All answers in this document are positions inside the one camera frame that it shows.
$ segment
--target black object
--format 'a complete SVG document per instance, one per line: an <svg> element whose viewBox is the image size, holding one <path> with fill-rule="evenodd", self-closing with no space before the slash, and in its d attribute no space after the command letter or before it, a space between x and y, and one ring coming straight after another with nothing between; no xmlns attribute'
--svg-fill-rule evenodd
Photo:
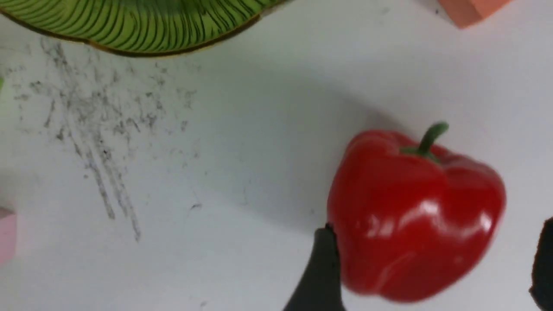
<svg viewBox="0 0 553 311"><path fill-rule="evenodd" d="M342 304L340 258L332 227L317 229L311 257L284 311L346 311Z"/></svg>
<svg viewBox="0 0 553 311"><path fill-rule="evenodd" d="M543 311L553 311L553 218L541 231L532 268L530 294Z"/></svg>

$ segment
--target orange block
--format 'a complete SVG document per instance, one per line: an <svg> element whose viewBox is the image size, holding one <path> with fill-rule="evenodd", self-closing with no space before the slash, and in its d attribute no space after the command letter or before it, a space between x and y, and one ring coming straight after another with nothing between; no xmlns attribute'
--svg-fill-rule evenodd
<svg viewBox="0 0 553 311"><path fill-rule="evenodd" d="M511 0L438 0L459 28L477 24L501 9Z"/></svg>

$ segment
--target black line pattern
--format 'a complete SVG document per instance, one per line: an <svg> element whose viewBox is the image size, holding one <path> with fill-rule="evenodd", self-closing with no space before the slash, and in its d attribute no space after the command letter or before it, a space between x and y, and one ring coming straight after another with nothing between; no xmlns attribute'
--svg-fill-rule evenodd
<svg viewBox="0 0 553 311"><path fill-rule="evenodd" d="M0 12L42 32L136 54L193 49L283 0L0 0Z"/></svg>

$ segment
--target plate with black lines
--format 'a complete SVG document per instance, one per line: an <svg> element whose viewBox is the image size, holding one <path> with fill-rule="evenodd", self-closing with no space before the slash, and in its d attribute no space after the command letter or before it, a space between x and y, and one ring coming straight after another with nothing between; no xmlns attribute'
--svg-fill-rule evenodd
<svg viewBox="0 0 553 311"><path fill-rule="evenodd" d="M35 32L125 56L183 54L230 38L286 0L0 0Z"/></svg>

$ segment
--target plate rim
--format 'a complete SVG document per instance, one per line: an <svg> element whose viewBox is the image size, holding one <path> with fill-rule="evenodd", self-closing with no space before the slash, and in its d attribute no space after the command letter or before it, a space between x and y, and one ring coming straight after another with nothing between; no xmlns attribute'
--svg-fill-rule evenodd
<svg viewBox="0 0 553 311"><path fill-rule="evenodd" d="M91 46L95 49L98 49L100 51L104 51L104 52L119 55L119 56L130 57L130 58L162 58L162 57L169 57L169 56L178 56L178 55L191 54L193 52L196 52L196 51L199 51L199 50L202 50L202 49L206 49L206 48L210 48L210 47L212 47L212 46L214 46L218 43L221 43L225 40L231 39L232 37L240 34L241 32L243 32L243 31L247 30L248 28L250 28L251 26L255 25L258 21L261 20L261 18L263 16L265 16L265 14L264 14L265 12L267 12L268 10L274 9L275 7L285 3L287 1L288 0L277 0L277 2L275 2L275 3L267 6L266 8L262 9L261 11L259 11L258 13L256 13L252 17L250 17L246 22L242 23L240 26L230 30L229 32L227 32L225 34L220 35L217 38L205 41L203 43L200 43L200 44L195 45L195 46L191 46L189 48L184 48L184 49L175 50L175 51L154 52L154 53L144 53L144 52L132 52L132 51L125 51L125 50L118 50L118 49L114 49L114 48L110 48L108 46L102 45L102 44L100 44L100 43L98 43L94 40L91 40L91 39L84 39L84 38L72 37L72 36L69 36L69 35L56 34L56 33L53 33L51 31L33 26L33 25L31 25L31 24L29 24L29 23L27 23L27 22L25 22L21 19L18 19L16 17L14 17L13 15L9 14L8 12L6 12L1 7L0 7L0 14L5 16L6 18L11 20L12 22L18 24L19 26L22 26L22 27L25 27L25 28L31 30L32 32L35 32L35 33L38 33L38 34L41 34L41 35L45 35L47 37L55 38L55 39L58 39L58 40L71 42L71 43L86 44L86 45L89 45L89 46Z"/></svg>

